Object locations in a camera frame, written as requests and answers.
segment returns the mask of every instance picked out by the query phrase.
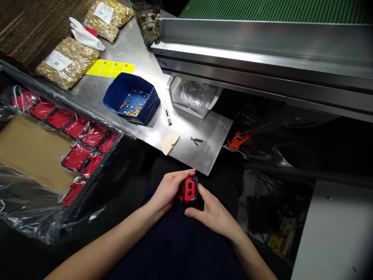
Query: yellow label sheet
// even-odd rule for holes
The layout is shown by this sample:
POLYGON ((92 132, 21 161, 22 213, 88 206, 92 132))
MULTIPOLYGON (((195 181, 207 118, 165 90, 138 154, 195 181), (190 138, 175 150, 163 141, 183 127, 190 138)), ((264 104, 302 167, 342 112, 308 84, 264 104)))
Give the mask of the yellow label sheet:
POLYGON ((86 74, 116 78, 120 73, 133 74, 135 64, 98 59, 86 74))

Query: yellow warning label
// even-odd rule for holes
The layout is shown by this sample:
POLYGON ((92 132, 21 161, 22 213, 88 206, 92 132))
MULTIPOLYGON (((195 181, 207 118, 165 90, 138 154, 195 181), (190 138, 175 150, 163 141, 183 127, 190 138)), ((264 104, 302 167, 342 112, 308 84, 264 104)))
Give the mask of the yellow warning label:
POLYGON ((101 71, 101 66, 104 61, 102 59, 98 59, 94 65, 88 70, 88 75, 98 75, 101 71))
POLYGON ((86 74, 116 78, 120 73, 133 74, 135 64, 98 59, 86 74))
POLYGON ((280 226, 282 234, 271 235, 268 241, 269 248, 280 257, 284 258, 288 252, 291 239, 294 234, 294 227, 288 219, 283 219, 280 226))

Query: blue plastic bin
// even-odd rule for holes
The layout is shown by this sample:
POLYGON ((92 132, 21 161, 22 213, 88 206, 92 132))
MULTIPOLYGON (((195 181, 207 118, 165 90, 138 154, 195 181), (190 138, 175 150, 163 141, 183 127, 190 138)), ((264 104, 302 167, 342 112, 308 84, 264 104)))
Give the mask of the blue plastic bin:
POLYGON ((147 125, 160 100, 151 83, 136 75, 120 73, 106 90, 102 103, 113 113, 124 117, 131 123, 147 125), (129 108, 123 108, 126 112, 131 110, 135 112, 136 107, 141 107, 136 117, 127 115, 123 112, 123 109, 120 109, 125 101, 129 101, 129 108))

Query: white panel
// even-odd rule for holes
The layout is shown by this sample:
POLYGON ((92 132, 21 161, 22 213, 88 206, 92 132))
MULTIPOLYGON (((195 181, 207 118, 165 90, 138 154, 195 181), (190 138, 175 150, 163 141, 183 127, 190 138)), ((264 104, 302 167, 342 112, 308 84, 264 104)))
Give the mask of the white panel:
POLYGON ((291 279, 361 279, 372 236, 373 190, 317 181, 291 279))

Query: hand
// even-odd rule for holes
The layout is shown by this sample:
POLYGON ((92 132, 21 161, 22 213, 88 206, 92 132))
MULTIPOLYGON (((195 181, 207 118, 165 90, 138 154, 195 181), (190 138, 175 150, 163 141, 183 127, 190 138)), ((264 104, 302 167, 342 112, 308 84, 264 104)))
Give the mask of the hand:
POLYGON ((198 184, 198 192, 205 202, 204 210, 188 208, 185 210, 185 215, 199 220, 213 232, 232 240, 236 233, 242 231, 240 225, 220 201, 201 184, 198 184))
POLYGON ((166 173, 163 176, 153 197, 148 202, 152 209, 161 215, 170 210, 174 198, 178 192, 179 185, 188 176, 194 176, 195 169, 166 173))

